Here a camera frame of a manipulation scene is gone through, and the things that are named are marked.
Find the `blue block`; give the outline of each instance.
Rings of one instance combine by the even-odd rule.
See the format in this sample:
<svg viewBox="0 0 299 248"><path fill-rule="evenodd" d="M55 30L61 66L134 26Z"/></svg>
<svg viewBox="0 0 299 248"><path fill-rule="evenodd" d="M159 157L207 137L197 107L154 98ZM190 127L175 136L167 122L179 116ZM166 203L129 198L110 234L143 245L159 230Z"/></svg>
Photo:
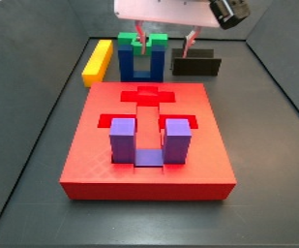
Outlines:
<svg viewBox="0 0 299 248"><path fill-rule="evenodd" d="M118 47L121 81L163 82L165 46L151 47L150 71L134 71L134 51L131 45Z"/></svg>
<svg viewBox="0 0 299 248"><path fill-rule="evenodd" d="M135 71L134 81L150 81L150 71Z"/></svg>
<svg viewBox="0 0 299 248"><path fill-rule="evenodd" d="M135 167L163 167L162 149L137 149Z"/></svg>
<svg viewBox="0 0 299 248"><path fill-rule="evenodd" d="M163 81L165 76L165 46L151 47L150 81Z"/></svg>
<svg viewBox="0 0 299 248"><path fill-rule="evenodd" d="M135 118L113 118L110 144L113 162L135 164Z"/></svg>
<svg viewBox="0 0 299 248"><path fill-rule="evenodd" d="M189 119L166 119L163 163L185 164L193 131Z"/></svg>
<svg viewBox="0 0 299 248"><path fill-rule="evenodd" d="M134 49L131 45L118 47L121 81L131 81L134 78Z"/></svg>

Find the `yellow block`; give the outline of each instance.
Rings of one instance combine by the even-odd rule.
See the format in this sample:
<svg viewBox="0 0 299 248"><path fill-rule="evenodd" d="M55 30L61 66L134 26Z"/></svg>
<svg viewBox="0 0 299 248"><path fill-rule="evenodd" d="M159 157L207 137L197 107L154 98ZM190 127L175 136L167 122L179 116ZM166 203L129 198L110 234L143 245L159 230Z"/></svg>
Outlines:
<svg viewBox="0 0 299 248"><path fill-rule="evenodd" d="M113 40L101 40L82 72L86 87L91 87L94 82L103 81L111 56Z"/></svg>

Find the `black camera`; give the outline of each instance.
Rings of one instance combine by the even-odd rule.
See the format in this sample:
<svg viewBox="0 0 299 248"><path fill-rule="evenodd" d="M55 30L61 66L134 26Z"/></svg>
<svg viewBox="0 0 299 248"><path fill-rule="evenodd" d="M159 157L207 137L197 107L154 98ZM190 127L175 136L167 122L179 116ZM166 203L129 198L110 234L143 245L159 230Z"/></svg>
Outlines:
<svg viewBox="0 0 299 248"><path fill-rule="evenodd" d="M250 8L246 0L210 0L210 8L221 27L235 27L249 16Z"/></svg>

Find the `red platform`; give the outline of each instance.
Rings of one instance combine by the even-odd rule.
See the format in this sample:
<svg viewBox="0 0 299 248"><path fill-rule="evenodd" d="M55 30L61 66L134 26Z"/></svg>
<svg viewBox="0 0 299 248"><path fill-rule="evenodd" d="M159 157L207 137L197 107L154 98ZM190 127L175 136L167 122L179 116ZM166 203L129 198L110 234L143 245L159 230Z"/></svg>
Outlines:
<svg viewBox="0 0 299 248"><path fill-rule="evenodd" d="M109 139L114 117L149 118L153 112L163 137L165 119L187 118L193 141L185 165L134 168L111 163ZM154 146L161 138L141 135ZM98 83L93 85L70 148L61 183L74 200L223 200L235 187L227 151L202 83Z"/></svg>

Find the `gray wall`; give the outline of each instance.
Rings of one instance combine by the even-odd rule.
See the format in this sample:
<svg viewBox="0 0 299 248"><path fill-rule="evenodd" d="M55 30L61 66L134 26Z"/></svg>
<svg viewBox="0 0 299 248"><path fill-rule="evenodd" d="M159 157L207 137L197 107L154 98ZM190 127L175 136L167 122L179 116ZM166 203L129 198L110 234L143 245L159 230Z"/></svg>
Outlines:
<svg viewBox="0 0 299 248"><path fill-rule="evenodd" d="M0 2L0 211L87 41L67 0Z"/></svg>
<svg viewBox="0 0 299 248"><path fill-rule="evenodd" d="M299 0L277 0L247 39L299 109Z"/></svg>
<svg viewBox="0 0 299 248"><path fill-rule="evenodd" d="M251 8L250 18L234 29L206 28L201 38L246 40L261 16L274 0L249 0ZM113 0L69 0L77 15L83 23L90 37L117 37L121 31L135 32L134 21L118 19L113 10ZM183 38L191 32L185 25L146 23L149 33L167 33L173 38Z"/></svg>

